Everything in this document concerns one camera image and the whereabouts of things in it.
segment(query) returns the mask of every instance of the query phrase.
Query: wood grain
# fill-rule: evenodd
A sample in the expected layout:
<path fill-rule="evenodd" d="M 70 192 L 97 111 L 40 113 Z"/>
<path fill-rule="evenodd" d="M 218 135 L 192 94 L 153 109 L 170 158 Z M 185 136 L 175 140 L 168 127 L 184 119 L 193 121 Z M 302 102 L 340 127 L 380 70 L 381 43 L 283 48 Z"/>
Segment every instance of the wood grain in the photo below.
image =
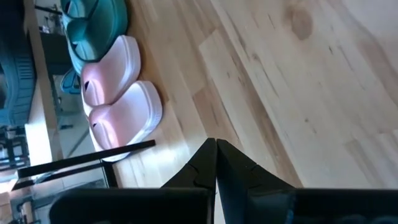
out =
<path fill-rule="evenodd" d="M 12 221 L 12 211 L 9 203 L 0 206 L 0 223 Z"/>
<path fill-rule="evenodd" d="M 121 182 L 160 186 L 216 137 L 297 187 L 398 187 L 397 6 L 130 0 L 141 77 L 165 110 Z"/>

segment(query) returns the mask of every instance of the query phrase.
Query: wooden floor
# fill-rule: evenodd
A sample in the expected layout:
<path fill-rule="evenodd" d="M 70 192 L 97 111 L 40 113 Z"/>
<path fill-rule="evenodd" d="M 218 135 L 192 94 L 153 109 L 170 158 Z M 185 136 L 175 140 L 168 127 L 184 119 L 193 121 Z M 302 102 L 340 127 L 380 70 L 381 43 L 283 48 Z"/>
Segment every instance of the wooden floor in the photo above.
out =
<path fill-rule="evenodd" d="M 164 117 L 124 187 L 161 186 L 208 136 L 297 187 L 398 187 L 397 1 L 128 3 Z"/>

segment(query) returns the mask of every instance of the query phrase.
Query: black metal bar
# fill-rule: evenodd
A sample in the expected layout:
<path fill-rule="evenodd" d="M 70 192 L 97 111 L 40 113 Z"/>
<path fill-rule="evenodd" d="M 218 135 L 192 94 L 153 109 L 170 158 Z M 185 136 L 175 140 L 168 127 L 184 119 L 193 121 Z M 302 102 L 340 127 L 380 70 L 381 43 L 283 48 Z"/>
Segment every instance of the black metal bar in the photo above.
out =
<path fill-rule="evenodd" d="M 54 14 L 62 16 L 62 12 L 56 11 L 56 10 L 53 10 L 53 9 L 49 9 L 49 8 L 46 8 L 46 7 L 36 6 L 35 5 L 35 9 L 40 10 L 40 11 L 44 11 L 44 12 L 54 13 Z"/>
<path fill-rule="evenodd" d="M 12 164 L 12 162 L 15 161 L 15 154 L 14 154 L 14 146 L 12 145 L 12 141 L 9 139 L 6 139 L 6 147 L 7 147 L 7 155 L 10 161 L 10 167 L 16 168 L 15 164 Z"/>
<path fill-rule="evenodd" d="M 155 140 L 150 140 L 150 141 L 140 142 L 137 144 L 132 144 L 130 146 L 123 146 L 116 149 L 104 150 L 102 152 L 94 152 L 83 156 L 76 156 L 69 159 L 62 159 L 60 161 L 49 162 L 46 164 L 41 164 L 32 167 L 26 167 L 18 170 L 18 178 L 31 177 L 33 175 L 43 174 L 46 172 L 51 172 L 67 168 L 70 166 L 75 166 L 78 164 L 83 164 L 86 162 L 103 159 L 106 157 L 111 157 L 132 151 L 138 151 L 140 149 L 145 149 L 155 145 L 156 145 Z"/>
<path fill-rule="evenodd" d="M 21 164 L 21 163 L 25 165 L 26 160 L 27 160 L 26 158 L 22 158 L 20 160 L 14 160 L 14 161 L 8 161 L 8 162 L 0 162 L 0 167 L 18 165 L 18 164 Z"/>
<path fill-rule="evenodd" d="M 81 172 L 86 172 L 86 171 L 89 171 L 89 170 L 92 170 L 92 169 L 97 169 L 97 168 L 102 167 L 102 166 L 103 166 L 102 163 L 97 163 L 97 164 L 94 164 L 94 165 L 89 165 L 89 166 L 85 166 L 85 167 L 81 167 L 81 168 L 77 168 L 77 169 L 73 169 L 73 170 L 60 172 L 58 174 L 52 174 L 51 176 L 48 176 L 48 177 L 44 178 L 40 182 L 34 182 L 33 180 L 23 181 L 21 183 L 17 183 L 12 188 L 12 190 L 19 190 L 19 189 L 24 188 L 24 187 L 29 187 L 29 186 L 32 186 L 32 185 L 35 185 L 35 184 L 44 183 L 44 182 L 47 182 L 47 181 L 50 181 L 50 180 L 55 180 L 55 179 L 59 179 L 59 178 L 62 178 L 62 177 L 67 177 L 69 175 L 78 174 L 78 173 L 81 173 Z"/>
<path fill-rule="evenodd" d="M 109 188 L 118 188 L 118 181 L 116 180 L 116 175 L 114 174 L 113 170 L 113 163 L 112 162 L 104 162 L 101 161 L 103 165 L 104 175 L 106 177 L 106 181 L 108 183 Z"/>
<path fill-rule="evenodd" d="M 7 170 L 18 169 L 18 168 L 21 168 L 21 167 L 25 167 L 25 164 L 22 164 L 22 165 L 11 164 L 11 165 L 10 165 L 9 167 L 7 167 L 7 168 L 0 169 L 0 172 L 7 171 Z"/>
<path fill-rule="evenodd" d="M 16 156 L 15 158 L 18 159 L 18 160 L 16 160 L 17 162 L 25 162 L 26 160 L 29 160 L 29 158 L 24 157 L 24 156 Z M 7 161 L 7 160 L 9 160 L 8 157 L 1 158 L 0 159 L 0 164 L 1 164 L 1 161 Z"/>
<path fill-rule="evenodd" d="M 29 150 L 27 149 L 26 137 L 25 136 L 18 137 L 18 140 L 20 140 L 21 142 L 22 156 L 29 158 Z"/>

